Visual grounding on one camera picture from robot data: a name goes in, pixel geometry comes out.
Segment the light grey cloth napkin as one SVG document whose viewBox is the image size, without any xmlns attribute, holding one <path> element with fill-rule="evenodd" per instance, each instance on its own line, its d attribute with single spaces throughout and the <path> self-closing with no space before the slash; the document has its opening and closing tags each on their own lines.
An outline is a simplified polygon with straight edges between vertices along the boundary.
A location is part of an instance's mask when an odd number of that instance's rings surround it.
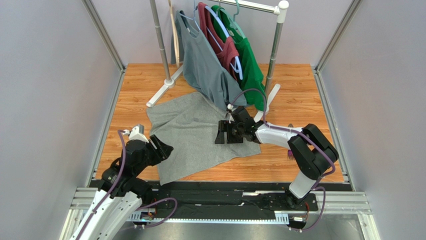
<svg viewBox="0 0 426 240">
<path fill-rule="evenodd" d="M 189 93 L 150 107 L 150 134 L 172 146 L 167 160 L 157 165 L 159 181 L 165 185 L 207 170 L 234 158 L 261 153 L 260 145 L 245 141 L 215 144 L 219 121 L 226 112 L 199 92 Z"/>
</svg>

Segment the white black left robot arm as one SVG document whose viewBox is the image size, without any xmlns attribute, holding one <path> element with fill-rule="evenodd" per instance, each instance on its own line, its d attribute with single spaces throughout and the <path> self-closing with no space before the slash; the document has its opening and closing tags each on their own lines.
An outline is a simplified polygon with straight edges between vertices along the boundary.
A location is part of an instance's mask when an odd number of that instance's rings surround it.
<svg viewBox="0 0 426 240">
<path fill-rule="evenodd" d="M 102 174 L 100 184 L 72 240 L 111 240 L 133 212 L 150 209 L 173 197 L 154 200 L 153 187 L 139 174 L 167 160 L 174 148 L 155 135 L 124 141 L 118 132 L 121 155 Z"/>
</svg>

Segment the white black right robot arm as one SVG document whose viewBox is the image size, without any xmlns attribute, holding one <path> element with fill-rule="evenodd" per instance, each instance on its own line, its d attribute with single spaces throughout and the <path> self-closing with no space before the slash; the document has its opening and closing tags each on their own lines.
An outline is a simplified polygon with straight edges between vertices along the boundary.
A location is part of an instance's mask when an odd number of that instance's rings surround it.
<svg viewBox="0 0 426 240">
<path fill-rule="evenodd" d="M 299 168 L 286 190 L 292 201 L 303 200 L 325 175 L 335 171 L 339 153 L 316 125 L 284 127 L 265 120 L 256 121 L 242 106 L 231 111 L 230 116 L 230 120 L 218 122 L 215 144 L 248 141 L 287 149 L 288 157 L 294 159 Z"/>
</svg>

